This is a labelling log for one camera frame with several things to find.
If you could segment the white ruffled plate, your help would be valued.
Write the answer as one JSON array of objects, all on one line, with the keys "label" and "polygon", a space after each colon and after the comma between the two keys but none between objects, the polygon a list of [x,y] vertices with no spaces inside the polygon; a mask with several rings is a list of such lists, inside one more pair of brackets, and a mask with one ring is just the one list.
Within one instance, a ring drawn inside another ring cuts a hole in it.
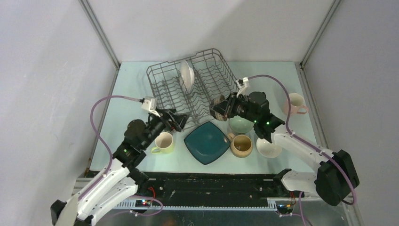
[{"label": "white ruffled plate", "polygon": [[185,94],[190,94],[195,82],[195,74],[193,68],[186,60],[180,62],[180,78],[179,84]]}]

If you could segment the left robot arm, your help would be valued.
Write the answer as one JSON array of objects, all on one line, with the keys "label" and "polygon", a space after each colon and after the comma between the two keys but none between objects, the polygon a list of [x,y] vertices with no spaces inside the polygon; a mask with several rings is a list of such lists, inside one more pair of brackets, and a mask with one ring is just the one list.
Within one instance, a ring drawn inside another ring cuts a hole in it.
[{"label": "left robot arm", "polygon": [[147,194],[148,176],[137,168],[146,157],[145,150],[162,132],[181,132],[190,117],[176,109],[156,111],[148,114],[147,122],[132,120],[109,164],[69,200],[51,205],[53,225],[94,226],[124,199]]}]

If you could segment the brown speckled bowl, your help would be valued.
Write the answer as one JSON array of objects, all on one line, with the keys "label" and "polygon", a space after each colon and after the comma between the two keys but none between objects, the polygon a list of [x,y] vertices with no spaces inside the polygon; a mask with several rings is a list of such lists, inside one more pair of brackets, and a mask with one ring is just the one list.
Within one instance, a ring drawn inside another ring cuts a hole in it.
[{"label": "brown speckled bowl", "polygon": [[219,95],[215,97],[209,106],[210,114],[218,121],[227,121],[227,116],[225,115],[226,107],[223,103],[225,97]]}]

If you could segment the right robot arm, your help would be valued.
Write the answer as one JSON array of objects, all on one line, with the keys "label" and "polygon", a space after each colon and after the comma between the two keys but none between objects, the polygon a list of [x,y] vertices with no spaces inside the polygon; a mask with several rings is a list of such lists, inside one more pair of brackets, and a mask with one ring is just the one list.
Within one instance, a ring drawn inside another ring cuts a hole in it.
[{"label": "right robot arm", "polygon": [[210,114],[219,121],[239,116],[254,123],[259,138],[288,150],[305,162],[312,173],[285,169],[274,183],[274,192],[285,197],[292,191],[317,194],[324,202],[337,206],[359,185],[354,163],[344,150],[333,152],[299,137],[287,128],[287,123],[269,109],[266,94],[255,91],[249,95],[231,93],[214,98],[209,106]]}]

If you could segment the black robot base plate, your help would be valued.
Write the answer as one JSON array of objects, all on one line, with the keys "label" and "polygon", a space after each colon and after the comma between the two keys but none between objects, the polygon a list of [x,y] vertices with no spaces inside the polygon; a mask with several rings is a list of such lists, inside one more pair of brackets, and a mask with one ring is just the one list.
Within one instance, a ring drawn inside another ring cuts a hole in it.
[{"label": "black robot base plate", "polygon": [[133,173],[138,179],[138,195],[155,197],[163,204],[260,205],[272,198],[304,197],[288,191],[275,174]]}]

